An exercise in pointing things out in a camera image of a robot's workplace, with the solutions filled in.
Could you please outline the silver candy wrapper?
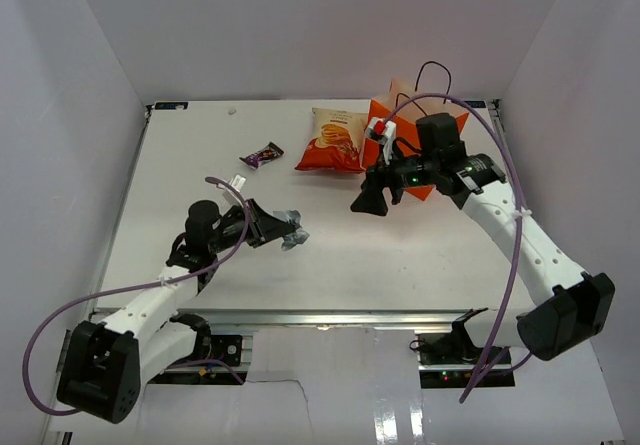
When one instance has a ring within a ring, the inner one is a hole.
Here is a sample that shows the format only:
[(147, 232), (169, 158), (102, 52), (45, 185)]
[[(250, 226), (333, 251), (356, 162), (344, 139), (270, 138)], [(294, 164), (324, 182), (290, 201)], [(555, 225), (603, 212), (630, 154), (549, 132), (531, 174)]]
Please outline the silver candy wrapper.
[(302, 228), (302, 216), (298, 210), (275, 211), (273, 216), (289, 225), (292, 225), (294, 228), (292, 232), (285, 234), (282, 237), (282, 251), (289, 251), (298, 245), (303, 245), (308, 240), (309, 233)]

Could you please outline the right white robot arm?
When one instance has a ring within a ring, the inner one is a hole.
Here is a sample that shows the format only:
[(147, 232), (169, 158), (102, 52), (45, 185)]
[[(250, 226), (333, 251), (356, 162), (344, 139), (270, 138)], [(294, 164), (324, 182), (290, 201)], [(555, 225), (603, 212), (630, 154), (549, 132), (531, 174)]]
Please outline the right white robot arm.
[(509, 260), (508, 280), (521, 280), (533, 302), (529, 310), (471, 311), (452, 327), (453, 355), (472, 364), (488, 346), (521, 347), (549, 361), (598, 335), (604, 328), (615, 286), (604, 273), (592, 275), (551, 240), (523, 206), (505, 173), (486, 154), (470, 155), (457, 122), (446, 113), (416, 123), (419, 149), (406, 156), (392, 121), (373, 118), (366, 140), (377, 144), (356, 213), (384, 216), (404, 192), (431, 186), (473, 220)]

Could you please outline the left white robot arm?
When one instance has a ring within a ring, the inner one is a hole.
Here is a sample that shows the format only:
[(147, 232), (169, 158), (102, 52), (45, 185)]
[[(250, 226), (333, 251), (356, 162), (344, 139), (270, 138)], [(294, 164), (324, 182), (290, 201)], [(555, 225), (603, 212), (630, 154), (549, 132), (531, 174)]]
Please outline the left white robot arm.
[(208, 323), (178, 310), (209, 284), (220, 253), (237, 244), (258, 248), (274, 240), (291, 248), (305, 238), (296, 210), (269, 214), (254, 200), (226, 213), (210, 200), (192, 204), (159, 286), (101, 321), (83, 321), (73, 330), (57, 400), (112, 424), (122, 422), (156, 375), (181, 360), (211, 359)]

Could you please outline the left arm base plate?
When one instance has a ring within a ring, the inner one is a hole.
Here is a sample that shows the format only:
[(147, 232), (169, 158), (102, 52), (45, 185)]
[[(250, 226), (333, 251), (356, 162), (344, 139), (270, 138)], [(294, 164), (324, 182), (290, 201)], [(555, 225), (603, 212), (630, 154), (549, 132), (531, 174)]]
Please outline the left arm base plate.
[(157, 385), (240, 386), (244, 384), (247, 367), (243, 364), (242, 335), (212, 335), (210, 351), (203, 363), (172, 368), (150, 380)]

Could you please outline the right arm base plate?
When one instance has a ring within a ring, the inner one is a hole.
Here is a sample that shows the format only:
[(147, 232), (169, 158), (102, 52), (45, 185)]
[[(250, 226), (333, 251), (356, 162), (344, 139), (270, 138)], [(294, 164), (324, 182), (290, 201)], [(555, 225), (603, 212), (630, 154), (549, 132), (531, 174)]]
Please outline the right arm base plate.
[[(476, 347), (463, 327), (471, 315), (470, 312), (454, 320), (448, 332), (419, 333), (409, 343), (409, 349), (417, 355), (423, 390), (463, 390), (470, 381), (483, 347)], [(477, 386), (515, 387), (514, 373), (509, 371), (511, 366), (510, 352), (506, 352)]]

